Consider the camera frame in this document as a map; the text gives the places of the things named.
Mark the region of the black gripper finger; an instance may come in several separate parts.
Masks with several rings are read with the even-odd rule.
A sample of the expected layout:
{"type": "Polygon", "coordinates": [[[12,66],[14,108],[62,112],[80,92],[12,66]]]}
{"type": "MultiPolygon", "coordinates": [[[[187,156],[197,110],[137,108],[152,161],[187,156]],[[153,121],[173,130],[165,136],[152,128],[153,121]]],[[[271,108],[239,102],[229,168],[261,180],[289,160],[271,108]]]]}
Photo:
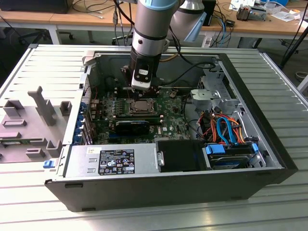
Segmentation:
{"type": "Polygon", "coordinates": [[[151,86],[147,91],[143,92],[144,98],[157,98],[159,95],[159,87],[151,86]]]}
{"type": "Polygon", "coordinates": [[[139,91],[134,89],[131,85],[132,82],[132,73],[128,67],[128,65],[125,65],[121,68],[121,73],[123,77],[125,78],[126,83],[126,90],[128,91],[128,97],[132,97],[133,100],[137,101],[140,99],[139,91]]]}

